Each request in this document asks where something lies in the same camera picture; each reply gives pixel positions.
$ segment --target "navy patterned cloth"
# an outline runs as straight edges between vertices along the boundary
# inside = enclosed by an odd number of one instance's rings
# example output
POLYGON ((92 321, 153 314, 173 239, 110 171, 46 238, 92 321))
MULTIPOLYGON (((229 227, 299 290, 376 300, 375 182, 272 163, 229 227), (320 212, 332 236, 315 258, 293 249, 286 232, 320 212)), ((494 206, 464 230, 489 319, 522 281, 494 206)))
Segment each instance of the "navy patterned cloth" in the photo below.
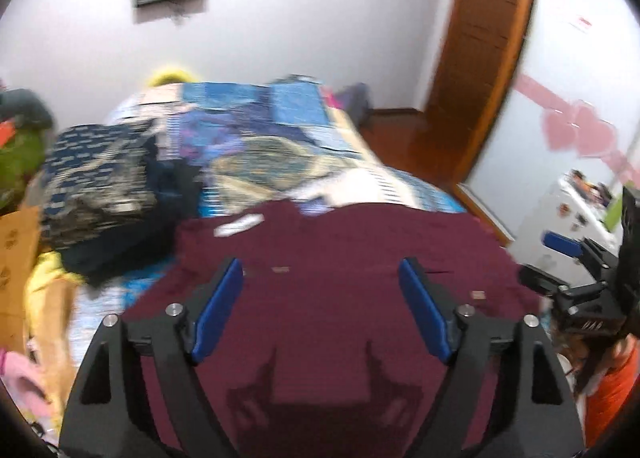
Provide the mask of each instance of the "navy patterned cloth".
POLYGON ((143 158, 149 122, 81 125, 61 133, 43 166, 43 236, 54 248, 90 239, 152 207, 143 158))

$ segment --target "metal screw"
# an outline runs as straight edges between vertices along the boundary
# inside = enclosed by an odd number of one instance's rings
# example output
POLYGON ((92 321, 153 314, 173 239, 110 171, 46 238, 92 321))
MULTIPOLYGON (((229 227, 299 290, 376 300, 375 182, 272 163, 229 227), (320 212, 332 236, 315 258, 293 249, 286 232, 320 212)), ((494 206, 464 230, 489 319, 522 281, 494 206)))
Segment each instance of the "metal screw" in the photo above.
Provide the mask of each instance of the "metal screw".
POLYGON ((471 305, 460 305, 457 310, 462 317, 471 317, 476 313, 476 309, 471 305))
POLYGON ((106 315, 102 320, 102 324, 109 327, 113 326, 117 322, 118 322, 118 316, 114 313, 110 313, 109 315, 106 315))
POLYGON ((532 315, 530 313, 524 316, 523 321, 524 321, 524 324, 526 324, 527 326, 530 326, 531 328, 535 328, 540 324, 540 321, 538 320, 538 318, 535 315, 532 315))
POLYGON ((164 309, 164 312, 171 317, 180 315, 184 307, 180 303, 172 303, 164 309))

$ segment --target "wooden door frame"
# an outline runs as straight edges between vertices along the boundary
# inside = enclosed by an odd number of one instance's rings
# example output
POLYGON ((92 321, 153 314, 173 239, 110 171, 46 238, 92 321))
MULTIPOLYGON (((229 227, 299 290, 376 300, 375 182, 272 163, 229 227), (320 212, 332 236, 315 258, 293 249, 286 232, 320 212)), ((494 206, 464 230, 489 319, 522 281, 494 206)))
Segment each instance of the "wooden door frame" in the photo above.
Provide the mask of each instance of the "wooden door frame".
POLYGON ((471 139, 466 145, 465 153, 454 170, 452 187, 457 198, 461 199, 465 205, 469 206, 468 197, 465 193, 458 191, 458 184, 466 180, 476 163, 476 159, 484 146, 484 142, 491 132, 491 128, 500 112, 504 98, 511 87, 511 80, 515 73, 520 53, 524 44, 525 35, 529 26, 533 0, 518 0, 516 10, 511 24, 511 31, 504 57, 494 87, 487 99, 479 121, 471 134, 471 139))

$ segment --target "wooden door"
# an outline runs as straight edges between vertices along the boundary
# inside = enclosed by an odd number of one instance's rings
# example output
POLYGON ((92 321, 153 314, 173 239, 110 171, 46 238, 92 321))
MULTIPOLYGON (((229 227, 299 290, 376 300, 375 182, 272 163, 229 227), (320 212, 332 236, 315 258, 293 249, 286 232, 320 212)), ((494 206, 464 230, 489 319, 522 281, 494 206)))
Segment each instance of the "wooden door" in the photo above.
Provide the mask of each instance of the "wooden door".
POLYGON ((452 159, 449 167, 454 168, 450 171, 452 184, 466 177, 470 164, 462 168, 461 164, 468 159, 473 162, 490 129, 493 120, 484 125, 487 106, 499 93, 497 105, 490 113, 493 119, 506 93, 530 5, 530 0, 454 2, 447 39, 425 110, 428 137, 447 143, 452 159), (520 20, 519 28, 515 27, 519 13, 523 12, 526 19, 520 20), (478 128, 482 127, 484 132, 479 135, 478 128))

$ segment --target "blue gripper pad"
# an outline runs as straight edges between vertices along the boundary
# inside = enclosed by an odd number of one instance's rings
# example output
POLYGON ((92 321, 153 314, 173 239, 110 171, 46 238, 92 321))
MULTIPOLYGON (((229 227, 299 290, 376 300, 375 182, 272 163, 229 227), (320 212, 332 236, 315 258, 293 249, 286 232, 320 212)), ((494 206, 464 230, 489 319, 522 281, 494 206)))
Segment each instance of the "blue gripper pad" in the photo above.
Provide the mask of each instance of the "blue gripper pad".
POLYGON ((551 231, 545 232, 542 237, 542 243, 545 247, 571 258, 577 258, 582 255, 582 246, 580 245, 580 242, 551 231))
POLYGON ((222 277, 215 276, 214 279, 216 278, 219 278, 218 285, 194 326, 195 338, 191 359, 196 364, 211 355, 218 345, 226 321, 242 291, 243 279, 240 260, 233 259, 226 268, 226 273, 222 277))
POLYGON ((460 346, 457 303, 440 285, 426 277, 415 258, 404 258, 398 268, 400 289, 431 355, 447 364, 460 346))

